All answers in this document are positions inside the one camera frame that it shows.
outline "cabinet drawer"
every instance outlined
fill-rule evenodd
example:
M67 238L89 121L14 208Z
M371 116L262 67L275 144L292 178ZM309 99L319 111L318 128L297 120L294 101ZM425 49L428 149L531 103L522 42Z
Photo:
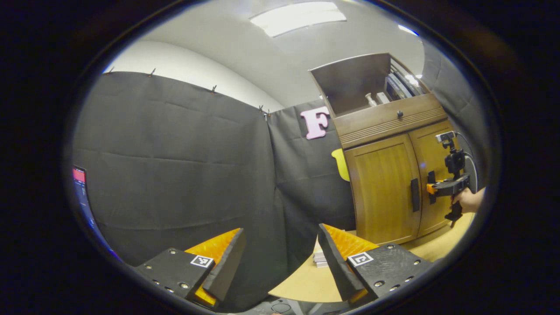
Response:
M333 119L343 149L391 136L446 119L447 114L433 94L362 109Z

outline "cabinet handle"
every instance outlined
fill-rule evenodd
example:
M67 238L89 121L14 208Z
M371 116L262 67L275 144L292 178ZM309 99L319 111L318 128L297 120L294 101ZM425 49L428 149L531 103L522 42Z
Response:
M418 190L418 178L410 181L410 192L412 193L412 212L420 210L420 191Z

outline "cabinet door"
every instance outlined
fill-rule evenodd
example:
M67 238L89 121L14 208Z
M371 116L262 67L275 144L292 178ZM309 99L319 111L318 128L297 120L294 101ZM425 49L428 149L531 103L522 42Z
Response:
M435 231L449 221L444 218L451 210L451 197L439 197L436 203L430 205L430 196L426 191L428 183L428 172L434 171L436 180L453 177L447 172L444 159L449 154L449 148L444 149L441 143L437 143L436 135L451 131L449 121L443 121L427 127L423 127L409 132L410 140L418 160L418 170L420 172L420 182L422 183L422 218L418 236ZM457 140L453 139L455 147L459 148Z
M376 244L416 238L421 211L419 207L413 209L411 184L416 179L414 189L419 189L419 175L408 135L350 149L344 156L354 196L357 235Z

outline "white wall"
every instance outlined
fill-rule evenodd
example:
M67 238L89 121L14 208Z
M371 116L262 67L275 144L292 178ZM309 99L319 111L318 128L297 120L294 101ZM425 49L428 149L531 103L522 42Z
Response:
M173 78L275 112L284 107L266 92L236 72L188 49L156 41L137 41L123 51L104 72L128 71L151 73Z

